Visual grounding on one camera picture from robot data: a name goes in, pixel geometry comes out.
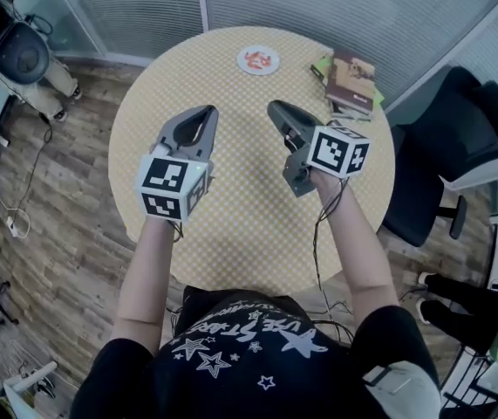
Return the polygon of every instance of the black t-shirt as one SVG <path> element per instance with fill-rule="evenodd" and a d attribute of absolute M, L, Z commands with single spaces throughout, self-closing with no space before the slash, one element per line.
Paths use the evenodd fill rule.
<path fill-rule="evenodd" d="M 155 358 L 131 340 L 107 343 L 76 395 L 71 418 L 386 417 L 362 377 L 399 361 L 423 368 L 438 386 L 415 320 L 401 307 L 369 315 L 347 349 L 308 317 L 241 292 Z"/>

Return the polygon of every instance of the t-shirt sleeve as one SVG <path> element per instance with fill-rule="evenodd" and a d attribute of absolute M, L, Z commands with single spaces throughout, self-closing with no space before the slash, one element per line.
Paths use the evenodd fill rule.
<path fill-rule="evenodd" d="M 70 418 L 125 417 L 142 371 L 151 359 L 149 351 L 136 341 L 109 341 L 99 351 L 90 374 L 78 390 Z"/>
<path fill-rule="evenodd" d="M 423 368 L 434 383 L 439 377 L 415 318 L 399 306 L 385 306 L 361 323 L 351 346 L 351 356 L 362 374 L 376 366 L 409 361 Z"/>

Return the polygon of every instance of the black pants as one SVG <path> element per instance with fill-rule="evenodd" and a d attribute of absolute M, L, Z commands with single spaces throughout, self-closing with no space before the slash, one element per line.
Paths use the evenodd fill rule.
<path fill-rule="evenodd" d="M 290 297 L 269 297 L 260 292 L 251 290 L 218 290 L 214 292 L 207 292 L 205 290 L 197 289 L 191 285 L 185 287 L 185 292 L 182 295 L 182 310 L 177 326 L 175 327 L 175 336 L 185 332 L 196 321 L 201 319 L 204 315 L 209 313 L 215 307 L 227 301 L 233 303 L 239 299 L 250 301 L 262 301 L 270 303 L 279 307 L 287 313 L 308 319 L 309 315 L 304 309 Z"/>
<path fill-rule="evenodd" d="M 439 301 L 421 305 L 423 318 L 464 345 L 485 354 L 498 332 L 498 292 L 430 275 L 428 291 L 460 304 L 469 313 L 454 313 Z"/>

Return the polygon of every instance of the wooden floor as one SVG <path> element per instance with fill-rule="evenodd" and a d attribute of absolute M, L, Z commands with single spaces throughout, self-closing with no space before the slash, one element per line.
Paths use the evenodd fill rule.
<path fill-rule="evenodd" d="M 54 381 L 59 397 L 46 402 L 45 417 L 67 417 L 75 387 L 111 331 L 119 287 L 133 255 L 107 178 L 107 151 L 119 103 L 141 69 L 131 66 L 71 64 L 84 97 L 68 104 L 69 118 L 53 125 L 51 142 L 39 158 L 31 190 L 22 208 L 31 218 L 26 239 L 15 239 L 0 214 L 0 278 L 11 282 L 3 303 L 20 326 L 0 326 L 0 377 L 50 359 L 58 364 Z M 33 112 L 16 106 L 2 130 L 10 147 L 0 147 L 0 193 L 9 207 L 22 197 L 32 164 L 43 143 L 46 125 Z M 488 190 L 463 192 L 469 203 L 459 241 L 437 219 L 426 244 L 416 249 L 381 229 L 379 238 L 390 259 L 400 295 L 413 288 L 422 271 L 436 271 L 480 285 L 488 272 L 492 229 L 488 223 Z M 454 204 L 458 195 L 445 193 Z M 344 277 L 338 274 L 325 289 L 331 304 L 345 300 L 351 308 Z M 182 285 L 172 281 L 168 305 L 181 300 Z M 294 295 L 312 318 L 327 319 L 316 287 Z M 413 312 L 413 295 L 403 305 Z M 351 315 L 337 305 L 336 320 L 353 329 Z M 451 368 L 458 343 L 431 326 L 420 326 L 440 378 Z M 324 329 L 335 336 L 332 327 Z M 164 340 L 171 337 L 167 317 Z"/>

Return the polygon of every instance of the white star graphic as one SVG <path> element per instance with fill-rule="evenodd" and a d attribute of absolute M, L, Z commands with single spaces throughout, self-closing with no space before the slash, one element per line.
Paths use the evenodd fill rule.
<path fill-rule="evenodd" d="M 262 350 L 263 349 L 260 347 L 260 341 L 252 341 L 249 345 L 249 351 L 252 351 L 253 353 L 257 353 Z"/>
<path fill-rule="evenodd" d="M 231 367 L 226 361 L 222 360 L 222 353 L 217 353 L 212 355 L 205 355 L 204 353 L 199 352 L 198 355 L 201 356 L 203 362 L 198 366 L 196 371 L 202 371 L 203 369 L 207 369 L 212 376 L 217 379 L 218 374 L 220 373 L 220 369 L 223 367 Z"/>
<path fill-rule="evenodd" d="M 263 313 L 260 311 L 254 311 L 249 313 L 249 319 L 258 319 Z"/>
<path fill-rule="evenodd" d="M 264 377 L 263 375 L 261 375 L 260 381 L 256 385 L 260 385 L 264 388 L 264 391 L 268 391 L 268 388 L 275 387 L 276 385 L 274 383 L 274 376 L 271 375 L 270 377 Z"/>
<path fill-rule="evenodd" d="M 187 360 L 189 361 L 191 359 L 191 357 L 193 356 L 193 354 L 197 350 L 209 351 L 209 349 L 210 349 L 209 347 L 205 347 L 204 345 L 202 345 L 203 341 L 204 341 L 204 339 L 198 339 L 198 340 L 194 340 L 194 341 L 186 339 L 184 345 L 176 347 L 171 352 L 176 353 L 177 351 L 182 351 L 184 349 L 185 350 L 185 355 L 187 356 Z"/>
<path fill-rule="evenodd" d="M 288 349 L 296 349 L 303 357 L 309 359 L 312 351 L 316 353 L 325 353 L 328 351 L 328 347 L 317 346 L 312 342 L 315 333 L 317 333 L 317 329 L 310 329 L 301 335 L 287 332 L 282 329 L 279 329 L 278 332 L 288 341 L 282 347 L 282 352 L 287 351 Z"/>

